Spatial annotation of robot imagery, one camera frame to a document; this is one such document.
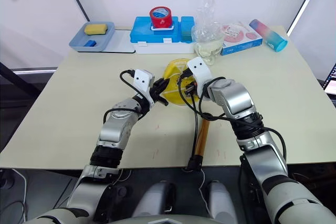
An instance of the floor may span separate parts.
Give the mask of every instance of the floor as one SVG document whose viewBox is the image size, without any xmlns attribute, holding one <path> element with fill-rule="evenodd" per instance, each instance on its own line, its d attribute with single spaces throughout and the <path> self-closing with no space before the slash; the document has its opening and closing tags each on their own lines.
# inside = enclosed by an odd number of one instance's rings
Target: floor
<svg viewBox="0 0 336 224">
<path fill-rule="evenodd" d="M 33 101 L 25 101 L 25 105 L 18 105 L 1 108 L 1 141 L 0 151 L 5 147 L 12 132 L 19 125 L 25 114 L 29 110 Z M 296 179 L 305 183 L 309 189 L 328 206 L 334 213 L 336 209 L 333 199 L 336 198 L 336 164 L 320 165 L 298 165 L 290 166 L 291 174 L 299 174 Z M 67 176 L 55 171 L 46 170 L 18 170 L 28 181 L 27 188 L 27 219 L 32 219 L 41 215 L 54 207 L 65 206 L 64 201 L 69 196 L 76 177 Z M 67 171 L 68 174 L 80 174 L 80 171 Z M 204 194 L 206 195 L 206 185 L 211 180 L 219 180 L 231 194 L 239 223 L 246 223 L 245 215 L 240 201 L 237 178 L 238 167 L 205 167 L 206 175 Z M 14 184 L 10 189 L 0 189 L 0 223 L 18 224 L 22 223 L 22 207 L 20 204 L 8 204 L 23 199 L 24 181 L 10 169 L 0 170 L 0 178 L 9 177 L 14 179 Z M 125 186 L 128 194 L 121 204 L 121 218 L 130 217 L 137 203 L 144 192 L 154 183 L 167 180 L 176 185 L 177 199 L 173 209 L 174 214 L 187 214 L 197 216 L 207 216 L 204 203 L 198 192 L 203 179 L 202 173 L 185 173 L 180 168 L 160 168 L 160 169 L 135 169 L 128 180 L 117 183 L 117 186 Z M 254 221 L 251 218 L 251 211 L 247 213 L 249 223 Z"/>
</svg>

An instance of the red tape roll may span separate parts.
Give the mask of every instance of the red tape roll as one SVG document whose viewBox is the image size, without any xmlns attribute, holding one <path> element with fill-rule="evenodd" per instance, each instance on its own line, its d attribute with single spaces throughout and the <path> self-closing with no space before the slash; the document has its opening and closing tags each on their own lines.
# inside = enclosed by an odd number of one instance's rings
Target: red tape roll
<svg viewBox="0 0 336 224">
<path fill-rule="evenodd" d="M 158 6 L 149 12 L 155 28 L 169 28 L 173 24 L 172 12 L 168 7 Z"/>
</svg>

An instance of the blue plastic box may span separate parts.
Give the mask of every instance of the blue plastic box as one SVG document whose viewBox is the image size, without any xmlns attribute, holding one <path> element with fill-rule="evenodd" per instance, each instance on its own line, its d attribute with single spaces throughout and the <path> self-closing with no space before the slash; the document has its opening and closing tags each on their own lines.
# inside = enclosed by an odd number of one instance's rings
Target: blue plastic box
<svg viewBox="0 0 336 224">
<path fill-rule="evenodd" d="M 87 35 L 84 32 L 86 25 L 89 24 L 106 24 L 107 30 L 105 34 L 99 35 Z M 70 41 L 69 46 L 78 52 L 101 52 L 105 49 L 108 42 L 114 34 L 114 23 L 113 22 L 87 22 L 85 23 L 74 38 Z M 89 41 L 94 40 L 96 45 L 93 47 L 85 47 L 84 45 Z"/>
</svg>

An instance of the table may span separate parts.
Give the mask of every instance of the table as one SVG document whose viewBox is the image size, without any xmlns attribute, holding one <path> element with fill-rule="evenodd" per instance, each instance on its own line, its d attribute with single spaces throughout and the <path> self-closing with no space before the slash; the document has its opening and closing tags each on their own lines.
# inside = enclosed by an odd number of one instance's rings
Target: table
<svg viewBox="0 0 336 224">
<path fill-rule="evenodd" d="M 274 30 L 286 37 L 282 27 Z M 159 78 L 171 60 L 193 57 L 71 51 L 2 151 L 0 167 L 82 169 L 104 112 L 134 95 L 119 73 L 141 68 Z M 219 57 L 211 71 L 248 89 L 265 126 L 283 135 L 289 164 L 336 160 L 336 110 L 293 43 L 279 53 L 262 45 Z M 222 112 L 213 102 L 204 102 L 203 111 Z M 185 166 L 193 134 L 189 108 L 158 103 L 133 127 L 120 167 Z M 239 165 L 240 155 L 230 124 L 211 122 L 203 165 Z"/>
</svg>

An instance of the wooden handle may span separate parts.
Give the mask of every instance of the wooden handle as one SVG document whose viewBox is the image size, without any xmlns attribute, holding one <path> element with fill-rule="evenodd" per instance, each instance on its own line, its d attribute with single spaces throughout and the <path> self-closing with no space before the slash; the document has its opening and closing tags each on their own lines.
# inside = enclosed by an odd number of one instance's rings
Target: wooden handle
<svg viewBox="0 0 336 224">
<path fill-rule="evenodd" d="M 210 125 L 210 121 L 205 120 L 205 119 L 202 120 L 202 126 L 198 134 L 194 155 L 199 155 L 203 157 L 205 144 L 206 144 L 206 138 L 208 136 L 209 125 Z"/>
</svg>

